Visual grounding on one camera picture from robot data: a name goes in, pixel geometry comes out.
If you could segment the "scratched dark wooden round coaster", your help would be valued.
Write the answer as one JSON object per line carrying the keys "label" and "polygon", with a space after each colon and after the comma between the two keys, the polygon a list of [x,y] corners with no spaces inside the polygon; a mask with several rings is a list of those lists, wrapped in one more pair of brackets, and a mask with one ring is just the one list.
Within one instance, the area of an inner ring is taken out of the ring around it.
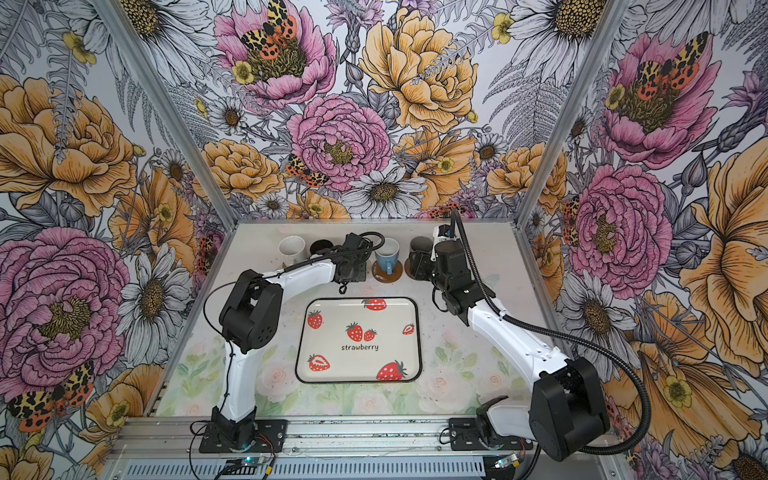
{"label": "scratched dark wooden round coaster", "polygon": [[376,281],[380,283],[391,284],[398,281],[402,277],[403,265],[400,261],[398,261],[393,272],[391,274],[387,274],[386,271],[383,270],[377,262],[374,262],[372,264],[371,273]]}

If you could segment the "black mug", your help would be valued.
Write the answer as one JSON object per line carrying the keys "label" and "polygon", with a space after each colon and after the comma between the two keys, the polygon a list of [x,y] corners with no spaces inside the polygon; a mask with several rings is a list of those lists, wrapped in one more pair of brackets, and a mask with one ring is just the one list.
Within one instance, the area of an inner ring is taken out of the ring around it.
{"label": "black mug", "polygon": [[311,256],[324,254],[327,251],[331,250],[334,247],[334,244],[327,239],[320,239],[314,241],[310,247],[309,247],[309,253]]}

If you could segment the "blue handled white mug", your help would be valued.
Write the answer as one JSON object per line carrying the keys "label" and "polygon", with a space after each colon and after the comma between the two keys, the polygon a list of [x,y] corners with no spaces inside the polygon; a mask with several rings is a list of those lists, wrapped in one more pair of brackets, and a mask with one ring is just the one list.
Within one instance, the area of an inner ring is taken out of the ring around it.
{"label": "blue handled white mug", "polygon": [[391,276],[395,273],[399,261],[399,251],[399,243],[390,237],[386,237],[383,245],[375,251],[376,264],[383,274]]}

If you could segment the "grey mug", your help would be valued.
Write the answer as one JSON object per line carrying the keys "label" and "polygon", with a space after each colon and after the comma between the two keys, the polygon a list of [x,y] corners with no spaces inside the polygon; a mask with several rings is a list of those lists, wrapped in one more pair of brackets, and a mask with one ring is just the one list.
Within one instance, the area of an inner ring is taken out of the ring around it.
{"label": "grey mug", "polygon": [[416,236],[411,239],[409,248],[410,256],[426,254],[430,257],[433,251],[433,239],[427,236]]}

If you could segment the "plain wooden round coaster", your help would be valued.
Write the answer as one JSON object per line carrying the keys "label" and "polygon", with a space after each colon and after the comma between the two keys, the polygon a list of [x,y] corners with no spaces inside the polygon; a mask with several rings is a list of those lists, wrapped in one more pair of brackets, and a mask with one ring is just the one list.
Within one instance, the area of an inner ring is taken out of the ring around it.
{"label": "plain wooden round coaster", "polygon": [[404,264],[404,272],[412,280],[419,281],[420,280],[419,267],[420,267],[419,261],[414,262],[411,259],[407,259]]}

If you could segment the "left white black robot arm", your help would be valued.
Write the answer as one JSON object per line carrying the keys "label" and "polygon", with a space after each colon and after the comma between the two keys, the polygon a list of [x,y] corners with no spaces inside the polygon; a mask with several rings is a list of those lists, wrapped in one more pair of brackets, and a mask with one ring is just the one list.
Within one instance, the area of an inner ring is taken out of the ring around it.
{"label": "left white black robot arm", "polygon": [[335,283],[344,294],[351,283],[366,279],[370,255],[384,246],[379,232],[349,233],[308,259],[274,272],[243,271],[219,313],[218,333],[229,346],[223,393],[212,409],[210,427],[217,442],[234,451],[245,451],[256,440],[257,351],[275,337],[281,308],[316,287]]}

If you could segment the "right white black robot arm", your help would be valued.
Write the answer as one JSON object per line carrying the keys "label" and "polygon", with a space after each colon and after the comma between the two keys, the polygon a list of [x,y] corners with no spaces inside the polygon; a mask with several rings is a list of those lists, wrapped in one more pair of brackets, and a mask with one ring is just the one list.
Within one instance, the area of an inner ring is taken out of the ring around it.
{"label": "right white black robot arm", "polygon": [[[433,231],[427,267],[433,293],[442,298],[444,312],[480,334],[514,366],[531,392],[522,408],[498,397],[477,412],[483,441],[495,445],[506,437],[532,440],[551,459],[563,461],[574,453],[613,456],[639,446],[649,433],[652,405],[644,382],[616,353],[574,335],[540,327],[511,315],[481,279],[469,237],[457,209],[450,221]],[[584,347],[621,370],[637,391],[641,404],[638,426],[625,440],[597,445],[611,426],[604,390],[596,367],[585,357],[572,359],[545,337]]]}

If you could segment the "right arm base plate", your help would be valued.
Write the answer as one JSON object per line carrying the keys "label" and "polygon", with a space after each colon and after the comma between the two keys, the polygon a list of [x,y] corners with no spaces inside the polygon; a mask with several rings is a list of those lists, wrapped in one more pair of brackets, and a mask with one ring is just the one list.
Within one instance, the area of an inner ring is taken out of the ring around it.
{"label": "right arm base plate", "polygon": [[534,447],[529,439],[491,435],[477,426],[476,417],[449,418],[448,439],[453,451],[522,451],[531,450]]}

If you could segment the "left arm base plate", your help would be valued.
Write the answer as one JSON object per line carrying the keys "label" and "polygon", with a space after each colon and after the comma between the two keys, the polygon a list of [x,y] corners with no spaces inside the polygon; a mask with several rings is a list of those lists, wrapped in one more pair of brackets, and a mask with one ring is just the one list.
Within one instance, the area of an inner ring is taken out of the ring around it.
{"label": "left arm base plate", "polygon": [[286,437],[286,420],[244,419],[210,422],[197,447],[200,453],[280,453]]}

